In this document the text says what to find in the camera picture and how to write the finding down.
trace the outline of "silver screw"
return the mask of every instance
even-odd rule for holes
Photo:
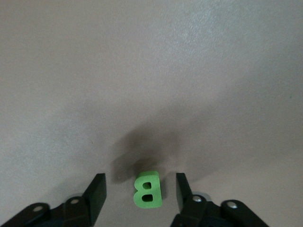
[[[78,202],[79,202],[78,199],[74,199],[74,200],[71,201],[71,204],[76,204],[76,203],[78,203]]]
[[[238,208],[237,204],[232,201],[228,201],[227,206],[229,206],[230,208],[233,208],[233,209]]]
[[[33,212],[38,212],[38,211],[40,211],[40,210],[42,210],[42,209],[43,209],[42,206],[37,206],[37,207],[35,207],[35,208],[33,209]]]
[[[193,201],[195,201],[195,202],[202,202],[202,199],[200,198],[200,196],[194,195],[193,196]]]

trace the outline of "green toy letter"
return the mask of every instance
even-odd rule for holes
[[[142,172],[134,182],[137,192],[134,202],[140,208],[156,208],[162,206],[159,173],[157,171]]]

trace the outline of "black robotic claw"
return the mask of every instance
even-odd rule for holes
[[[1,227],[92,227],[106,194],[105,174],[97,174],[82,196],[72,197],[52,210],[46,203],[31,204]]]
[[[240,201],[224,201],[219,207],[203,196],[193,195],[183,173],[176,174],[176,186],[180,214],[170,227],[268,227]]]

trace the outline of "green letter b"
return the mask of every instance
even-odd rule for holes
[[[156,208],[162,205],[159,173],[157,171],[142,172],[134,182],[137,192],[134,202],[140,208]]]

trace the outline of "table surface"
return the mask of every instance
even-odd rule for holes
[[[303,1],[1,1],[0,224],[107,175],[96,226],[169,226],[175,173],[303,222]],[[163,205],[133,201],[160,173]]]

